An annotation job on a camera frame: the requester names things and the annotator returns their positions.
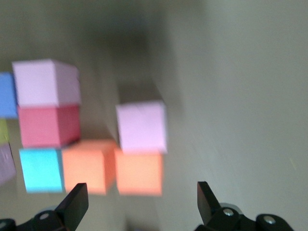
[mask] screw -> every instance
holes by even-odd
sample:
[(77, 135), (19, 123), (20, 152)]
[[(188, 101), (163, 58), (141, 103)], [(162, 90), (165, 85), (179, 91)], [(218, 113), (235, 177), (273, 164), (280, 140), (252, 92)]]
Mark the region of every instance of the screw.
[(3, 221), (3, 222), (0, 223), (0, 229), (2, 229), (5, 226), (6, 226), (6, 222)]
[(229, 217), (234, 215), (233, 211), (229, 208), (225, 208), (223, 212)]
[(264, 217), (264, 220), (265, 220), (268, 224), (271, 224), (271, 225), (276, 223), (275, 219), (272, 218), (271, 216), (265, 216), (265, 217)]
[(44, 214), (40, 215), (39, 219), (44, 220), (47, 217), (49, 217), (49, 214), (48, 213), (44, 213)]

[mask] yellow-green cube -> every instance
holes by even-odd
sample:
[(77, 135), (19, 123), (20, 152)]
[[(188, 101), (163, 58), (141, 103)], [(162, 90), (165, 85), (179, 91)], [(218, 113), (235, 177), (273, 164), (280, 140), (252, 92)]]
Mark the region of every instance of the yellow-green cube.
[(0, 119), (0, 144), (9, 142), (9, 133), (5, 119)]

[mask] pink cube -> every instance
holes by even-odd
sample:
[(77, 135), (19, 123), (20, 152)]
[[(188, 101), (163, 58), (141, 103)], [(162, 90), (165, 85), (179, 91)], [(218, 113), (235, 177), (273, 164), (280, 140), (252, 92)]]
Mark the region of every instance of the pink cube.
[(80, 138), (79, 107), (18, 108), (22, 144), (59, 148)]

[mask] orange cube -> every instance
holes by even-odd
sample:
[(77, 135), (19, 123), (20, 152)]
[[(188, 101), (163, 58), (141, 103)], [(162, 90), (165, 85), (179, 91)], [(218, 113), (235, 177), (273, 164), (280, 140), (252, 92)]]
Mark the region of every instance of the orange cube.
[(122, 195), (162, 195), (163, 156), (158, 151), (115, 150), (116, 184)]
[(116, 179), (116, 147), (114, 140), (82, 140), (62, 150), (65, 190), (87, 183), (89, 193), (106, 194)]

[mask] foam block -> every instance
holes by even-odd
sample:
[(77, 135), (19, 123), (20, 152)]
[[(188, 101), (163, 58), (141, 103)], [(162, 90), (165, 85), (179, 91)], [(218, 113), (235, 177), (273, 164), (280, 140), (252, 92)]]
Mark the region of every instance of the foam block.
[(64, 149), (65, 189), (71, 191), (80, 182), (87, 183), (88, 192), (106, 194), (116, 179), (114, 140), (83, 140)]
[(59, 193), (64, 189), (61, 150), (20, 149), (28, 193)]
[(56, 60), (13, 62), (20, 107), (80, 104), (78, 70)]
[(116, 184), (122, 195), (162, 195), (163, 156), (159, 152), (115, 150)]
[(16, 175), (16, 169), (8, 143), (0, 145), (0, 185), (12, 179)]
[(62, 147), (80, 138), (79, 107), (18, 108), (22, 144)]
[(18, 117), (14, 77), (8, 72), (0, 73), (0, 117)]
[(9, 133), (5, 119), (0, 119), (0, 145), (9, 142)]
[(166, 115), (162, 101), (126, 103), (116, 106), (123, 151), (167, 152)]

